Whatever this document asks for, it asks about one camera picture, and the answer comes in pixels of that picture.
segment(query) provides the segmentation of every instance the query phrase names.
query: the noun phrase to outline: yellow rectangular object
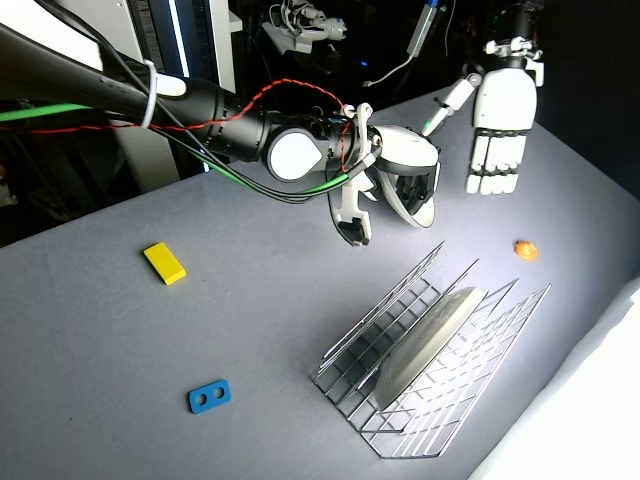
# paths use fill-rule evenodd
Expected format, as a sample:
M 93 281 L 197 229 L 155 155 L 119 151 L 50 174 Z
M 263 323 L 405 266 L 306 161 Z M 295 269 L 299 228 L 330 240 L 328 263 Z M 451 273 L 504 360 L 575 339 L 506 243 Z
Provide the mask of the yellow rectangular object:
M 180 265 L 178 259 L 164 242 L 156 243 L 153 247 L 147 248 L 144 255 L 167 285 L 172 285 L 187 276 L 187 271 Z

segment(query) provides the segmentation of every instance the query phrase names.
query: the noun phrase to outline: small orange toy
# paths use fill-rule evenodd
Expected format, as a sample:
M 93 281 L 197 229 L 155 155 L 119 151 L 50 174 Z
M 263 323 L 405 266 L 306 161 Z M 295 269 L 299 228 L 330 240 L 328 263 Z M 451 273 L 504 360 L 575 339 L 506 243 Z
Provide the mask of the small orange toy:
M 534 262 L 538 258 L 538 247 L 533 242 L 518 240 L 514 250 L 516 255 L 527 262 Z

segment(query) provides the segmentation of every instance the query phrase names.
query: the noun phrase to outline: blue block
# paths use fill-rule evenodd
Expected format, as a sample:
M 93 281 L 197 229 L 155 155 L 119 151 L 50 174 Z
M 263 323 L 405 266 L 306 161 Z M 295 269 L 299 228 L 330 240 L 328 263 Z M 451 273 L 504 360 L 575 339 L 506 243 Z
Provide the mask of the blue block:
M 226 380 L 219 380 L 189 392 L 189 407 L 196 415 L 230 401 L 231 386 Z

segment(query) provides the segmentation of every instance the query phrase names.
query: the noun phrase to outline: white plate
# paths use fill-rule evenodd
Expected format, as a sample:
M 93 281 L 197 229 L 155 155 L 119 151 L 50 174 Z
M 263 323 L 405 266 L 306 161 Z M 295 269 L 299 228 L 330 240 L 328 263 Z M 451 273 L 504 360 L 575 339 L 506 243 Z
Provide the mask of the white plate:
M 400 341 L 380 367 L 375 398 L 381 411 L 433 361 L 487 293 L 469 287 L 445 296 Z

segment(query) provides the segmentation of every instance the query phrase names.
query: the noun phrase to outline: gray tabletop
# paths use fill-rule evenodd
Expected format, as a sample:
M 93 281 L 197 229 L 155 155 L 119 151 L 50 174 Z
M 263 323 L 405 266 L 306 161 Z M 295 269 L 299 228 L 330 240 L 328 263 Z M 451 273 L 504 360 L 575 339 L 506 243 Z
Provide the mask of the gray tabletop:
M 376 120 L 420 128 L 431 108 Z M 323 199 L 276 204 L 205 174 L 0 250 L 0 478 L 465 478 L 640 263 L 640 203 L 539 126 L 509 196 L 464 193 L 470 109 L 435 142 L 434 226 L 369 203 L 366 248 Z M 520 238 L 536 263 L 512 253 Z M 512 301 L 553 288 L 444 456 L 380 460 L 310 375 L 442 240 L 436 282 L 480 258 L 477 284 L 521 279 Z M 171 287 L 140 253 L 158 241 L 189 272 Z M 233 402 L 191 414 L 187 392 L 220 378 Z

